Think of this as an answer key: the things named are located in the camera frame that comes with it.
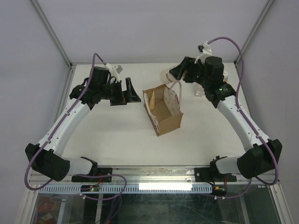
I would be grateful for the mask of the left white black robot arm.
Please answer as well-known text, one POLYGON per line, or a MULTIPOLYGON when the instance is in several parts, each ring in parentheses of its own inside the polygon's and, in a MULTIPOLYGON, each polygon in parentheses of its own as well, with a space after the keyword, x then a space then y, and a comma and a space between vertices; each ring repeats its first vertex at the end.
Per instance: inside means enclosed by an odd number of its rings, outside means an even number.
POLYGON ((62 155, 77 126, 100 101, 108 100, 111 106, 141 101, 129 77, 125 79, 126 90, 122 90, 121 71, 119 65, 95 66, 91 77, 72 89, 65 109, 52 128, 38 143, 28 144, 25 149, 34 171, 57 182, 67 175, 82 175, 87 181, 97 178, 97 162, 86 157, 64 158, 62 155))

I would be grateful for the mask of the white cream jar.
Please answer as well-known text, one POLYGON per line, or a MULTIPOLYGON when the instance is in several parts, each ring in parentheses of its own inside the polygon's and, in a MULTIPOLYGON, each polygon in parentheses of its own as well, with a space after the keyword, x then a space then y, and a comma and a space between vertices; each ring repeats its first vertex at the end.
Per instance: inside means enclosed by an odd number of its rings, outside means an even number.
POLYGON ((160 75, 159 75, 159 78, 160 78, 160 81, 163 83, 163 84, 170 84, 170 83, 174 83, 176 81, 181 81, 184 77, 185 77, 185 74, 182 75, 182 77, 180 79, 176 79, 171 73, 170 73, 170 70, 171 69, 174 69, 175 67, 177 67, 178 65, 176 66, 172 66, 170 68, 167 68, 167 69, 164 69, 163 71, 161 71, 160 75))

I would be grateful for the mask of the clear square bottle dark cap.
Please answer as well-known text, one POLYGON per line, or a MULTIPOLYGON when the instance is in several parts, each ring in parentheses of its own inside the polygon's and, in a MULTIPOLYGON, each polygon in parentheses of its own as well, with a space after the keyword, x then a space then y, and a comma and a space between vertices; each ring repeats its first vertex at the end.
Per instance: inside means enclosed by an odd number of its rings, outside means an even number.
POLYGON ((203 96, 205 96, 204 88, 202 86, 198 85, 196 87, 195 96, 197 96, 197 97, 203 97, 203 96))

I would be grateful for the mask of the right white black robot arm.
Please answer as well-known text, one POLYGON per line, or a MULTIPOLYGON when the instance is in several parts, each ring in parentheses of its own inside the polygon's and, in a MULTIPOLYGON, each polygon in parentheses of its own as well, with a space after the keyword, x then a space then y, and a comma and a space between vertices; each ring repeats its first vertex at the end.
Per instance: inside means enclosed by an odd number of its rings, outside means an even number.
POLYGON ((211 161, 211 179, 219 181, 227 173, 237 173, 251 179, 277 168, 281 142, 272 140, 262 132, 242 106, 236 103, 236 91, 224 81, 224 64, 220 57, 209 56, 202 62, 186 56, 168 71, 166 79, 201 85, 207 100, 227 119, 243 145, 245 153, 242 156, 218 156, 211 161))

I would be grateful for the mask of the clear bottle white cap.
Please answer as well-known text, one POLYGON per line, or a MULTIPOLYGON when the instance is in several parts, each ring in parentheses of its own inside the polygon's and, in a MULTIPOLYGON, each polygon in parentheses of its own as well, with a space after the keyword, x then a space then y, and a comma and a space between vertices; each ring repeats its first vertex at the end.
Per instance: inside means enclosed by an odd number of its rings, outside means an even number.
POLYGON ((227 71, 223 72, 223 81, 226 83, 228 82, 228 72, 227 71))

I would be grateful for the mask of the beige sachet packet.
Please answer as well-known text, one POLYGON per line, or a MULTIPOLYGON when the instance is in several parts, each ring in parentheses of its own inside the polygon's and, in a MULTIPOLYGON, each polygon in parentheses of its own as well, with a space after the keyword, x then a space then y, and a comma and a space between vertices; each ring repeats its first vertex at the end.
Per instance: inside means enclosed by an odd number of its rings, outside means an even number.
POLYGON ((149 99, 149 109, 151 111, 155 109, 155 91, 152 92, 151 98, 149 99))

